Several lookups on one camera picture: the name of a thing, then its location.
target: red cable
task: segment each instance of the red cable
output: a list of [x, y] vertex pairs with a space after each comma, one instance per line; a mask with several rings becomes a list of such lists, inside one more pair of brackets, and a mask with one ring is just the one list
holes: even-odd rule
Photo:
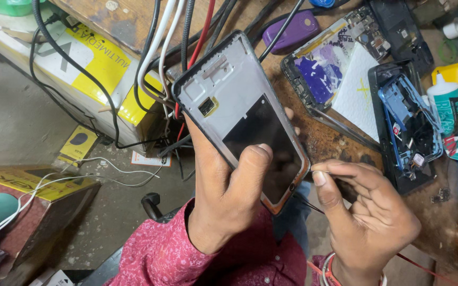
[[181, 133], [183, 133], [183, 128], [185, 128], [185, 122], [183, 122], [183, 124], [181, 125], [180, 133], [178, 133], [178, 139], [176, 140], [176, 142], [180, 140]]
[[[197, 42], [197, 46], [195, 47], [194, 54], [192, 55], [190, 62], [188, 62], [188, 67], [187, 67], [188, 69], [197, 60], [200, 50], [202, 49], [202, 46], [204, 45], [204, 42], [206, 41], [206, 36], [208, 35], [208, 31], [210, 30], [211, 17], [213, 16], [214, 10], [215, 10], [215, 0], [210, 0], [210, 5], [208, 6], [208, 13], [206, 15], [206, 20], [204, 21], [204, 27], [202, 28], [202, 33], [200, 34], [199, 42]], [[180, 113], [180, 105], [176, 102], [175, 112], [174, 112], [176, 119], [179, 119], [178, 113]]]
[[197, 60], [197, 56], [204, 45], [204, 41], [206, 40], [206, 36], [208, 34], [208, 30], [210, 29], [211, 17], [213, 16], [213, 10], [215, 10], [215, 0], [210, 0], [210, 5], [208, 6], [208, 14], [206, 15], [206, 20], [204, 21], [204, 27], [202, 28], [202, 33], [200, 34], [199, 42], [197, 42], [197, 47], [195, 47], [194, 54], [188, 62], [188, 68], [190, 68], [195, 61]]
[[440, 279], [442, 279], [442, 280], [445, 280], [446, 282], [448, 282], [448, 283], [450, 283], [450, 284], [453, 284], [453, 285], [457, 285], [457, 286], [458, 286], [458, 283], [457, 283], [457, 282], [455, 282], [455, 281], [453, 281], [453, 280], [450, 280], [450, 279], [448, 279], [448, 278], [446, 278], [446, 277], [444, 277], [444, 276], [442, 276], [442, 275], [439, 275], [439, 274], [437, 274], [437, 273], [432, 272], [431, 270], [429, 270], [429, 269], [423, 267], [422, 265], [420, 265], [420, 264], [418, 264], [418, 263], [412, 261], [411, 259], [409, 259], [409, 258], [403, 256], [403, 255], [400, 254], [400, 253], [397, 253], [397, 256], [400, 257], [400, 258], [402, 258], [402, 259], [404, 259], [405, 261], [407, 261], [407, 262], [413, 264], [414, 266], [419, 267], [421, 270], [430, 273], [431, 275], [434, 275], [434, 276], [436, 276], [436, 277], [438, 277], [438, 278], [440, 278]]
[[178, 113], [180, 113], [180, 105], [176, 102], [176, 107], [174, 109], [174, 116], [176, 116], [176, 119], [179, 119]]

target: wooden desk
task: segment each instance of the wooden desk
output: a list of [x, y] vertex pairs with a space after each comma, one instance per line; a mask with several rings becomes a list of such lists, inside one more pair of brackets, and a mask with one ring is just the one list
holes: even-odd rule
[[[151, 22], [153, 1], [113, 0], [118, 3], [118, 8], [114, 10], [106, 8], [105, 0], [51, 1], [77, 17], [96, 32], [118, 44], [134, 57], [140, 57], [140, 51], [146, 41]], [[222, 0], [216, 2], [215, 11], [218, 10], [222, 2]], [[238, 1], [219, 39], [234, 29], [245, 29], [247, 24], [251, 22], [267, 3], [267, 0]], [[283, 1], [269, 19], [288, 13], [294, 3], [294, 0]], [[350, 1], [340, 8], [323, 16], [317, 16], [316, 18], [323, 29], [327, 28], [359, 6], [360, 3], [360, 0]], [[165, 1], [162, 2], [162, 10], [164, 7]], [[202, 29], [207, 8], [207, 0], [196, 1], [191, 24], [191, 35]], [[311, 8], [311, 4], [306, 1], [302, 8]], [[169, 48], [180, 43], [182, 31], [183, 29], [177, 29], [175, 31]], [[260, 55], [264, 48], [264, 43], [261, 41], [256, 48], [256, 54]], [[263, 62], [263, 68], [270, 78], [282, 105], [292, 108], [295, 112], [296, 115], [293, 124], [302, 130], [300, 139], [306, 146], [311, 162], [317, 163], [330, 158], [336, 158], [347, 162], [365, 162], [382, 169], [383, 163], [379, 153], [361, 146], [309, 116], [298, 96], [282, 74], [280, 69], [282, 58], [283, 55], [268, 55]], [[176, 70], [174, 68], [169, 70], [169, 75], [172, 77], [178, 76]], [[450, 170], [452, 169], [456, 170], [455, 163], [450, 165]], [[436, 162], [436, 172], [438, 176], [434, 183], [411, 193], [409, 196], [404, 197], [404, 200], [419, 217], [423, 225], [422, 232], [414, 244], [438, 262], [452, 265], [458, 269], [458, 256], [453, 243], [453, 234], [458, 222], [458, 184], [457, 180], [451, 183], [452, 198], [448, 202], [432, 204], [430, 197], [436, 195], [440, 188], [449, 186], [446, 160], [438, 160]]]

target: fingernail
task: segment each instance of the fingernail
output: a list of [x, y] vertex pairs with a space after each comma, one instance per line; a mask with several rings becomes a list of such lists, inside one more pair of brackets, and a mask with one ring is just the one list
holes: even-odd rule
[[321, 187], [322, 185], [326, 183], [324, 174], [321, 171], [315, 171], [313, 174], [313, 177], [314, 177], [314, 183], [318, 187]]
[[258, 147], [263, 148], [264, 150], [266, 150], [266, 152], [268, 152], [268, 154], [270, 154], [270, 156], [273, 156], [273, 150], [271, 150], [271, 147], [268, 144], [263, 143], [258, 145]]

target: phone housing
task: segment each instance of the phone housing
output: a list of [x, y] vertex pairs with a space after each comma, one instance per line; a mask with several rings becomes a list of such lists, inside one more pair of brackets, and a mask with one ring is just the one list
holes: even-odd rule
[[235, 30], [220, 41], [172, 90], [233, 169], [247, 146], [265, 143], [273, 149], [261, 201], [277, 215], [310, 162], [245, 33]]

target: white cable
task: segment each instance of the white cable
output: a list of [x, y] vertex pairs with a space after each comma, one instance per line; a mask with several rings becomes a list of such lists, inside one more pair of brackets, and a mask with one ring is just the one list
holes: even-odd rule
[[120, 169], [118, 169], [118, 167], [114, 166], [114, 164], [112, 164], [111, 161], [109, 161], [108, 159], [105, 159], [104, 157], [94, 157], [94, 158], [82, 159], [82, 160], [77, 160], [77, 161], [75, 161], [75, 162], [73, 162], [73, 163], [77, 163], [77, 162], [81, 162], [81, 161], [92, 161], [92, 160], [97, 160], [97, 159], [101, 159], [101, 160], [107, 161], [107, 163], [109, 163], [109, 164], [110, 164], [111, 166], [113, 166], [116, 170], [118, 170], [118, 171], [120, 171], [120, 172], [122, 172], [122, 173], [139, 173], [139, 172], [141, 172], [141, 173], [148, 173], [148, 174], [154, 175], [155, 177], [157, 177], [158, 179], [160, 179], [160, 177], [158, 177], [158, 176], [156, 176], [155, 174], [153, 174], [152, 172], [148, 172], [148, 171], [123, 171], [123, 170], [120, 170]]
[[170, 15], [173, 12], [175, 4], [176, 4], [176, 0], [168, 0], [167, 5], [165, 6], [164, 13], [162, 15], [162, 20], [160, 21], [160, 24], [158, 25], [158, 29], [156, 31], [155, 37], [153, 38], [153, 42], [151, 43], [151, 47], [149, 48], [148, 54], [144, 58], [143, 65], [140, 67], [139, 75], [138, 75], [138, 79], [139, 79], [138, 82], [139, 82], [140, 89], [143, 90], [145, 93], [150, 92], [143, 84], [146, 69], [148, 69], [149, 63], [151, 63], [151, 59], [158, 49], [158, 45], [160, 44], [162, 40], [162, 37], [165, 32], [165, 28], [167, 28], [167, 24], [169, 22]]
[[[61, 178], [61, 179], [57, 179], [57, 180], [54, 180], [54, 181], [50, 181], [46, 184], [43, 184], [42, 185], [42, 182], [44, 179], [46, 179], [47, 177], [49, 177], [50, 175], [53, 175], [53, 174], [57, 174], [57, 173], [63, 173], [64, 171], [67, 170], [68, 167], [72, 166], [74, 163], [77, 163], [77, 162], [81, 162], [81, 161], [92, 161], [92, 160], [96, 160], [96, 159], [104, 159], [106, 160], [109, 164], [111, 164], [111, 166], [113, 166], [116, 170], [118, 170], [119, 172], [123, 172], [123, 173], [135, 173], [135, 172], [146, 172], [146, 173], [149, 173], [151, 174], [151, 176], [146, 179], [144, 182], [141, 182], [139, 184], [136, 184], [136, 185], [128, 185], [128, 184], [125, 184], [125, 183], [122, 183], [122, 182], [119, 182], [117, 180], [114, 180], [114, 179], [111, 179], [111, 178], [105, 178], [103, 176], [97, 176], [97, 175], [93, 175], [93, 174], [88, 174], [88, 175], [84, 175], [84, 176], [78, 176], [78, 177], [67, 177], [67, 178]], [[77, 160], [77, 161], [73, 161], [72, 163], [70, 163], [68, 166], [66, 166], [65, 168], [63, 168], [63, 170], [61, 170], [61, 172], [53, 172], [53, 173], [49, 173], [47, 175], [45, 175], [37, 184], [37, 186], [35, 187], [34, 190], [31, 190], [27, 193], [24, 193], [22, 194], [18, 199], [17, 199], [17, 210], [15, 213], [13, 213], [12, 215], [10, 215], [9, 217], [7, 217], [6, 219], [4, 219], [3, 221], [0, 222], [0, 230], [2, 230], [5, 226], [7, 226], [20, 212], [22, 212], [30, 203], [31, 201], [33, 200], [33, 198], [35, 198], [35, 195], [36, 193], [38, 192], [39, 189], [49, 185], [49, 184], [52, 184], [52, 183], [55, 183], [57, 181], [63, 181], [63, 180], [71, 180], [71, 179], [78, 179], [78, 178], [85, 178], [85, 177], [99, 177], [99, 178], [105, 178], [105, 179], [108, 179], [110, 181], [113, 181], [113, 182], [116, 182], [118, 184], [122, 184], [122, 185], [125, 185], [125, 186], [129, 186], [129, 187], [136, 187], [136, 186], [142, 186], [142, 185], [145, 185], [146, 183], [148, 183], [151, 179], [153, 179], [153, 177], [157, 177], [157, 178], [160, 178], [159, 176], [157, 176], [156, 174], [162, 169], [162, 166], [161, 165], [158, 170], [155, 172], [155, 173], [151, 173], [151, 172], [147, 172], [147, 171], [122, 171], [120, 169], [118, 169], [118, 167], [114, 166], [114, 164], [112, 164], [109, 160], [103, 158], [103, 157], [95, 157], [95, 158], [88, 158], [88, 159], [82, 159], [82, 160]], [[29, 198], [29, 200], [21, 207], [21, 198], [24, 197], [25, 195], [27, 194], [30, 194], [30, 193], [33, 193], [31, 198]]]
[[[160, 165], [160, 167], [158, 168], [158, 170], [155, 172], [158, 173], [158, 171], [160, 171], [160, 169], [162, 169], [162, 166], [163, 165]], [[125, 183], [122, 183], [120, 181], [117, 181], [117, 180], [114, 180], [114, 179], [111, 179], [111, 178], [107, 178], [107, 177], [104, 177], [104, 176], [97, 176], [97, 175], [91, 175], [92, 177], [98, 177], [98, 178], [104, 178], [104, 179], [107, 179], [109, 181], [113, 181], [115, 183], [118, 183], [120, 185], [124, 185], [124, 186], [128, 186], [128, 187], [138, 187], [138, 186], [143, 186], [143, 185], [146, 185], [151, 179], [153, 179], [153, 177], [155, 176], [151, 176], [149, 177], [148, 179], [146, 179], [144, 182], [141, 182], [141, 183], [138, 183], [138, 184], [135, 184], [135, 185], [128, 185], [128, 184], [125, 184]]]
[[[86, 176], [79, 176], [79, 177], [69, 177], [69, 178], [61, 178], [61, 179], [58, 179], [58, 180], [54, 180], [54, 181], [51, 181], [51, 182], [48, 182], [47, 184], [44, 184], [42, 186], [39, 186], [37, 185], [37, 187], [32, 190], [32, 191], [29, 191], [27, 193], [24, 193], [22, 194], [18, 199], [17, 199], [17, 210], [15, 213], [13, 213], [12, 215], [10, 215], [9, 217], [7, 217], [6, 219], [4, 219], [2, 222], [0, 222], [0, 230], [2, 230], [5, 226], [7, 226], [20, 212], [22, 212], [25, 207], [27, 207], [31, 201], [33, 200], [33, 198], [35, 197], [36, 195], [36, 192], [38, 191], [39, 188], [42, 188], [42, 187], [45, 187], [49, 184], [52, 184], [54, 182], [57, 182], [57, 181], [61, 181], [61, 180], [68, 180], [68, 179], [77, 179], [77, 178], [84, 178], [84, 177], [88, 177], [89, 175], [86, 175]], [[29, 194], [29, 193], [33, 193], [33, 195], [31, 196], [31, 198], [26, 202], [26, 204], [24, 204], [22, 207], [20, 206], [20, 199]]]
[[[173, 22], [169, 28], [169, 32], [167, 34], [167, 37], [165, 37], [164, 44], [162, 45], [162, 53], [160, 54], [160, 62], [158, 64], [158, 73], [160, 74], [160, 79], [162, 80], [162, 86], [165, 89], [165, 101], [169, 100], [170, 98], [170, 91], [169, 87], [167, 85], [167, 80], [165, 79], [165, 74], [164, 74], [164, 63], [165, 63], [165, 54], [167, 53], [167, 48], [169, 47], [170, 40], [173, 38], [174, 30], [176, 29], [176, 26], [178, 25], [178, 21], [180, 20], [181, 13], [183, 11], [183, 6], [185, 5], [185, 0], [180, 0], [178, 3], [178, 8], [176, 9], [176, 13], [174, 15]], [[165, 118], [167, 119], [167, 123], [165, 124], [165, 137], [168, 136], [168, 128], [169, 128], [169, 123], [170, 123], [170, 118], [168, 117], [168, 111], [167, 107], [164, 106], [164, 112], [165, 112]]]

